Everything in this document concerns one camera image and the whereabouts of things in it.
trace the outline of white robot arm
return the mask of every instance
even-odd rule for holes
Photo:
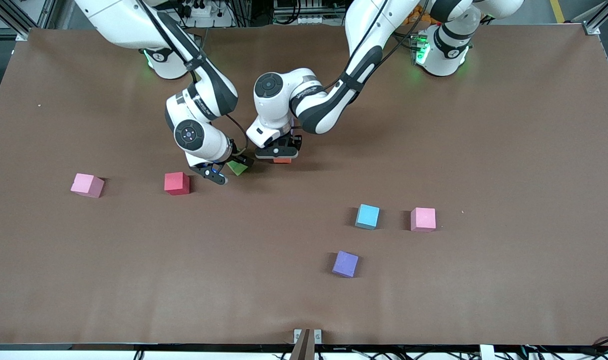
[[[254,88],[258,116],[246,134],[259,147],[258,158],[294,158],[301,137],[292,135],[293,115],[308,133],[328,132],[382,61],[382,48],[419,0],[354,0],[345,18],[350,57],[326,93],[307,68],[290,73],[265,73]],[[464,62],[468,43],[479,25],[480,10],[497,17],[514,13],[523,0],[427,0],[430,15],[448,26],[429,27],[419,36],[427,45],[418,64],[434,75],[449,75]],[[436,30],[444,36],[437,37]],[[441,51],[429,54],[430,44]]]
[[[242,156],[235,143],[210,124],[235,109],[237,91],[192,35],[186,34],[168,14],[157,12],[143,0],[75,1],[108,41],[123,48],[143,48],[158,75],[193,75],[194,81],[186,89],[166,101],[165,112],[167,125],[192,170],[223,185],[228,180],[213,165],[223,166],[230,160],[251,165],[252,160]]]

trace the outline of velcro strap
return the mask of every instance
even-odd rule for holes
[[[364,88],[364,84],[358,82],[357,79],[348,75],[345,71],[342,73],[342,75],[340,75],[340,80],[342,80],[349,89],[353,89],[356,92],[361,92],[361,90]]]

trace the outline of floor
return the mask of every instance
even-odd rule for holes
[[[602,0],[525,0],[521,8],[508,18],[496,20],[493,25],[533,25],[562,23],[601,3]],[[19,2],[30,16],[38,16],[44,0]],[[73,0],[67,0],[53,27],[61,29],[93,29]],[[608,55],[608,21],[601,27],[601,41]],[[13,41],[0,41],[0,82],[13,49]]]

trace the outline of yellow floor line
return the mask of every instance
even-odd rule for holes
[[[564,23],[566,19],[564,18],[562,7],[559,5],[559,0],[550,0],[550,5],[553,7],[553,12],[555,13],[555,19],[557,19],[557,23]]]

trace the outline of brown table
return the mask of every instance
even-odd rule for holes
[[[212,30],[206,51],[244,126],[262,73],[327,83],[347,59],[328,27]],[[482,27],[448,78],[400,51],[293,164],[168,196],[164,173],[188,169],[164,101],[187,82],[91,31],[18,43],[0,87],[0,342],[608,335],[608,66],[580,26]],[[102,198],[68,191],[77,172],[107,178]],[[352,225],[360,203],[381,207],[377,230]],[[408,231],[414,207],[439,231]],[[356,278],[329,273],[339,250]]]

